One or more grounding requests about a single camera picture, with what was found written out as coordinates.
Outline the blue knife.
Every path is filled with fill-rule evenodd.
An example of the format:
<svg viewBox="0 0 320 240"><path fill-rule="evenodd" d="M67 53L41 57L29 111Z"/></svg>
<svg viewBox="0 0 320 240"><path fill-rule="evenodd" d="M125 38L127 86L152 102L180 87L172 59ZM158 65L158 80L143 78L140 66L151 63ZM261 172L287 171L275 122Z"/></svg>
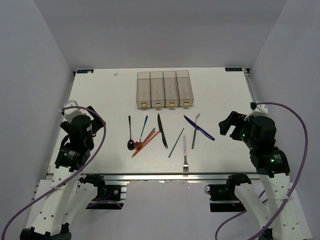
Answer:
<svg viewBox="0 0 320 240"><path fill-rule="evenodd" d="M208 132L206 132L203 128L198 126L194 121L192 121L190 118L188 118L186 115L184 115L185 120L192 125L194 128L196 128L198 131L200 131L203 135L205 135L207 138L211 139L212 141L215 140L213 136L211 136Z"/></svg>

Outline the black handled fork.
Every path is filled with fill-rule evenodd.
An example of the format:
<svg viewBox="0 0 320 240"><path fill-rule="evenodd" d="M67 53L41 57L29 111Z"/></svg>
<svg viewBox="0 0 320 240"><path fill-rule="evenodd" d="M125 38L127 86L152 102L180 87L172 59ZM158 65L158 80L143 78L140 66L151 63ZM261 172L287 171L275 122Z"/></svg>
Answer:
<svg viewBox="0 0 320 240"><path fill-rule="evenodd" d="M193 150L194 149L194 146L195 146L195 140L196 140L196 133L197 133L197 118L201 115L201 113L198 113L195 117L195 120L194 120L194 132L193 132L193 138L192 138L192 145L191 145L191 149Z"/></svg>

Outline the black knife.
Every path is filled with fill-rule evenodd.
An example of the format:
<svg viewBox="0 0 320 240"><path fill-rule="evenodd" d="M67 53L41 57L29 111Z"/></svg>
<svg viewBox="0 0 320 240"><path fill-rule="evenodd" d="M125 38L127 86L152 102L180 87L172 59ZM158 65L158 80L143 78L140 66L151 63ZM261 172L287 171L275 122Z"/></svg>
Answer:
<svg viewBox="0 0 320 240"><path fill-rule="evenodd" d="M168 149L168 144L167 144L167 140L166 140L163 125L162 125L162 120L159 113L157 114L157 123L158 123L159 131L161 133L161 139L162 139L163 145L166 149Z"/></svg>

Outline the pink handled fork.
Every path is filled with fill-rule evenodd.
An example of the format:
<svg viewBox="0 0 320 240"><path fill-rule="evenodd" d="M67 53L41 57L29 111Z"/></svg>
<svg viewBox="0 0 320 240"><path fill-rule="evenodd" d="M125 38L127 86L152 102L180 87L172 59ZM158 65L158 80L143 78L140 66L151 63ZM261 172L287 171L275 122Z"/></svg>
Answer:
<svg viewBox="0 0 320 240"><path fill-rule="evenodd" d="M189 174L189 164L187 161L187 141L186 136L183 136L183 176L186 177Z"/></svg>

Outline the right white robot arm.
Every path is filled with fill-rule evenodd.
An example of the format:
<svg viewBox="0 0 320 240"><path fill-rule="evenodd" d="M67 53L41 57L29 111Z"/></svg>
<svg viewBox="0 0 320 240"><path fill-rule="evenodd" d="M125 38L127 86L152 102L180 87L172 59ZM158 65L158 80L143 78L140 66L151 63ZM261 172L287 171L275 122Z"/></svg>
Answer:
<svg viewBox="0 0 320 240"><path fill-rule="evenodd" d="M239 199L260 228L251 239L304 240L306 237L291 197L294 185L290 183L288 159L275 145L275 122L267 116L246 116L232 111L218 126L221 135L226 135L234 126L230 137L248 147L251 163L264 187L268 209L246 174L230 175L226 181L226 195L233 200Z"/></svg>

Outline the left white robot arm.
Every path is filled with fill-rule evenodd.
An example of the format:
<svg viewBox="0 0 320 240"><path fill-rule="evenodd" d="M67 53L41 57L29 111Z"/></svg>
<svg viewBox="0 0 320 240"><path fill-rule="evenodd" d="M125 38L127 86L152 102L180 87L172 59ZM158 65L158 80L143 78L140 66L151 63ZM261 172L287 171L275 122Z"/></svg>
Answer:
<svg viewBox="0 0 320 240"><path fill-rule="evenodd" d="M106 122L92 106L69 104L60 112L65 119L60 127L66 136L54 162L50 190L29 204L44 200L34 222L21 231L21 240L70 240L69 228L76 214L106 193L100 176L80 176L103 146L95 147L94 137L102 129L102 138L106 138Z"/></svg>

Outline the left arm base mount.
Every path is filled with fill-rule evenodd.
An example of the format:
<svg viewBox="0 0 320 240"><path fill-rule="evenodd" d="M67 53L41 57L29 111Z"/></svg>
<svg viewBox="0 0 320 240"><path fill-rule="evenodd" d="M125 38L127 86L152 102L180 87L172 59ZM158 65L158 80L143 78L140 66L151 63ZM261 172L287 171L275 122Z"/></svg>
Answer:
<svg viewBox="0 0 320 240"><path fill-rule="evenodd" d="M116 184L107 184L104 177L100 175L89 174L80 177L81 187L87 189L93 187L94 198L90 200L86 209L90 210L120 210L124 203L121 197L122 186Z"/></svg>

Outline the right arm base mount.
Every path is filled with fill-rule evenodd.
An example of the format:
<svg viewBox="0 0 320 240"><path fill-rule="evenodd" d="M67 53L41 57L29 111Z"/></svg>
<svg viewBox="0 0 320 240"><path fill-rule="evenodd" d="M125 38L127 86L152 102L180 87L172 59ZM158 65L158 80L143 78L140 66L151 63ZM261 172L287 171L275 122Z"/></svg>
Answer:
<svg viewBox="0 0 320 240"><path fill-rule="evenodd" d="M208 184L204 192L210 195L212 213L243 212L258 199L251 180L244 173L230 175L225 184Z"/></svg>

